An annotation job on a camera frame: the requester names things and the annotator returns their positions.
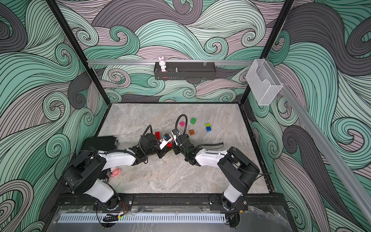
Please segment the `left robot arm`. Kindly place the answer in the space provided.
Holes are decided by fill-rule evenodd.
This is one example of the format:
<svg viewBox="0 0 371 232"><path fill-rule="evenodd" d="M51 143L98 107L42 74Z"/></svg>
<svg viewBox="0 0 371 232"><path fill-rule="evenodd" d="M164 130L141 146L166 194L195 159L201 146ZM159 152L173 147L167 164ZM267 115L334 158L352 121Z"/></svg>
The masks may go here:
<svg viewBox="0 0 371 232"><path fill-rule="evenodd" d="M66 167L63 179L75 194L86 194L99 200L107 210L115 210L121 199L119 194L100 179L104 170L120 166L135 166L148 161L148 157L163 157L172 139L155 139L139 142L138 145L124 150L90 151L84 150Z"/></svg>

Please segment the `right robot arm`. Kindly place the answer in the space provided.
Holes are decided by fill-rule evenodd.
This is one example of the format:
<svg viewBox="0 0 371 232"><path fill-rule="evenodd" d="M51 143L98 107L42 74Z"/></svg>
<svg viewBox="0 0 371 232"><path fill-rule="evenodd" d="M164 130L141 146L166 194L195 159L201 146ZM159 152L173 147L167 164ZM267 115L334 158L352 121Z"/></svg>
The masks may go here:
<svg viewBox="0 0 371 232"><path fill-rule="evenodd" d="M236 147L223 151L213 151L204 147L218 147L218 144L203 144L194 146L187 134L180 134L177 130L171 132L172 146L175 154L183 154L185 161L196 166L210 166L222 171L229 185L220 197L220 203L226 210L234 210L238 199L245 196L254 182L261 177L268 176Z"/></svg>

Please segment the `lime and blue lego stack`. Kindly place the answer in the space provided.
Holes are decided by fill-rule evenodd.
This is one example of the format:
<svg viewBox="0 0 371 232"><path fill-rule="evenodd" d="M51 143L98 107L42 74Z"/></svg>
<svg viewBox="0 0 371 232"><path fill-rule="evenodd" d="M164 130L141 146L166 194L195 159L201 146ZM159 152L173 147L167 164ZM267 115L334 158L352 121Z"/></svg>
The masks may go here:
<svg viewBox="0 0 371 232"><path fill-rule="evenodd" d="M207 131L207 132L212 131L212 128L211 128L210 123L206 123L206 124L205 124L205 127L206 127L206 131Z"/></svg>

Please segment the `pink white small toy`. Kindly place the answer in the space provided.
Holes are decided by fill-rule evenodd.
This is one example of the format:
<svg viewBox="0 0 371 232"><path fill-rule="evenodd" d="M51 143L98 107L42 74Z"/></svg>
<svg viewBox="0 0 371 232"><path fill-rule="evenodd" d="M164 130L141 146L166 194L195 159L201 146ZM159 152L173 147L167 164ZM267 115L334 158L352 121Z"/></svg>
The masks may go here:
<svg viewBox="0 0 371 232"><path fill-rule="evenodd" d="M110 177L118 177L121 174L121 169L118 167L113 167L110 170Z"/></svg>

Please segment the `black flat pad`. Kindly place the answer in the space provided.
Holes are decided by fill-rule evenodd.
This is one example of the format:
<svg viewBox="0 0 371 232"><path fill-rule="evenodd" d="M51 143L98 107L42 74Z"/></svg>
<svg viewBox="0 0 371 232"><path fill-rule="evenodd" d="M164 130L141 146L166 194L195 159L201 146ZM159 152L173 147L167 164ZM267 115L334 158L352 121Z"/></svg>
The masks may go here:
<svg viewBox="0 0 371 232"><path fill-rule="evenodd" d="M91 137L85 139L81 150L111 151L118 147L118 139L114 136Z"/></svg>

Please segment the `white rabbit figurine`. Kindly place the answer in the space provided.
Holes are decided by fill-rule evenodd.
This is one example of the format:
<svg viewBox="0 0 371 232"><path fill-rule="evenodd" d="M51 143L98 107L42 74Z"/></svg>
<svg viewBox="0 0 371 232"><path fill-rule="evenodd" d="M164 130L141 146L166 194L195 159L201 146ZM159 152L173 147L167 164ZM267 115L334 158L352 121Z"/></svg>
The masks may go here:
<svg viewBox="0 0 371 232"><path fill-rule="evenodd" d="M159 57L159 66L160 66L160 69L161 69L161 72L166 72L166 61L164 60L164 57Z"/></svg>

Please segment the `black wall shelf tray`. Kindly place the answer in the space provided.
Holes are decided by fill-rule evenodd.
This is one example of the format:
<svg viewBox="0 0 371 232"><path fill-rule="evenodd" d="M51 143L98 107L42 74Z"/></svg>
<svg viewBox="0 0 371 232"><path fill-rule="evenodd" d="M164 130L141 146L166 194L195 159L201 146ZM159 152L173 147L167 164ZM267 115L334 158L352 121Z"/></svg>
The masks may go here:
<svg viewBox="0 0 371 232"><path fill-rule="evenodd" d="M213 80L216 77L216 66L213 62L166 62L163 72L159 62L155 63L156 80Z"/></svg>

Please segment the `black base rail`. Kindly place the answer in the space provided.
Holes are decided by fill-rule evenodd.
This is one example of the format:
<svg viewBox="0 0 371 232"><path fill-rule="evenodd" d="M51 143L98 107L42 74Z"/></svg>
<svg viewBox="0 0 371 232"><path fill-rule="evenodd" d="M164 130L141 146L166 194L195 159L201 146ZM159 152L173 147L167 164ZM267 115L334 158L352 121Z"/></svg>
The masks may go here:
<svg viewBox="0 0 371 232"><path fill-rule="evenodd" d="M247 194L235 203L228 203L218 193L120 193L114 200L102 203L86 194L61 194L57 206L95 206L99 211L132 210L142 206L201 206L211 211L245 210L255 205L284 205L285 197L279 193Z"/></svg>

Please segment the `clear plastic wall box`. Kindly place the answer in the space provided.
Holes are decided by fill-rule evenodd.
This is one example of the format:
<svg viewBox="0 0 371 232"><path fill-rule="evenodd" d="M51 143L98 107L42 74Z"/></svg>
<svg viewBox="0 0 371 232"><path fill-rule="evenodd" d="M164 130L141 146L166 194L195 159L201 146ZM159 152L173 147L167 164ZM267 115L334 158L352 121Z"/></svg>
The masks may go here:
<svg viewBox="0 0 371 232"><path fill-rule="evenodd" d="M255 59L246 80L258 105L270 105L283 85L274 65L266 59Z"/></svg>

